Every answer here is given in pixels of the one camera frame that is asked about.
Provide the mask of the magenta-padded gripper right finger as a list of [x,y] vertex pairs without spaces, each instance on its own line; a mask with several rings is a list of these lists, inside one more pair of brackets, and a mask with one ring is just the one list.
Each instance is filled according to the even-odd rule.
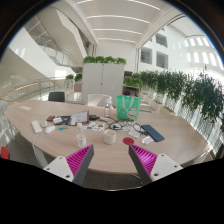
[[129,155],[143,185],[147,185],[182,169],[178,163],[166,154],[156,155],[134,144],[129,145]]

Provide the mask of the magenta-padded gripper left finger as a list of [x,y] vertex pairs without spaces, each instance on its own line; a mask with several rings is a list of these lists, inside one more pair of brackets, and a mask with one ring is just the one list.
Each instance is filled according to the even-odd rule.
[[93,145],[88,145],[67,157],[58,156],[44,170],[82,186],[94,156]]

